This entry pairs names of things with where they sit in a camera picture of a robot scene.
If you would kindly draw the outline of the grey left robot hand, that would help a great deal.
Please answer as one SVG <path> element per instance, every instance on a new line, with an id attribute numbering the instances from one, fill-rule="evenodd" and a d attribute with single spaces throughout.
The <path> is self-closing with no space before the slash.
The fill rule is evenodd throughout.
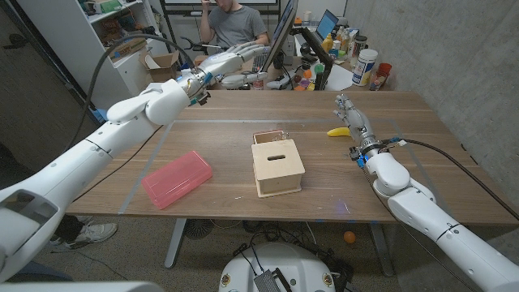
<path id="1" fill-rule="evenodd" d="M 183 74 L 178 82 L 186 92 L 194 94 L 210 84 L 221 83 L 224 88 L 230 89 L 265 79 L 268 76 L 265 72 L 247 75 L 234 75 L 234 72 L 238 71 L 243 63 L 269 51 L 269 46 L 258 45 L 254 41 L 232 46 L 223 53 L 207 57 L 189 73 Z"/>

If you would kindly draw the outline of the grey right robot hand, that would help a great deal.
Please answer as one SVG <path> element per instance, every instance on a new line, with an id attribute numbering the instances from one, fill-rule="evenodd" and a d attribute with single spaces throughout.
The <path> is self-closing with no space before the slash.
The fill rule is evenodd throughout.
<path id="1" fill-rule="evenodd" d="M 354 106 L 348 96 L 337 95 L 335 103 L 338 110 L 334 110 L 333 113 L 349 128 L 350 136 L 358 144 L 361 154 L 383 147 L 382 143 L 376 139 L 367 116 Z"/>

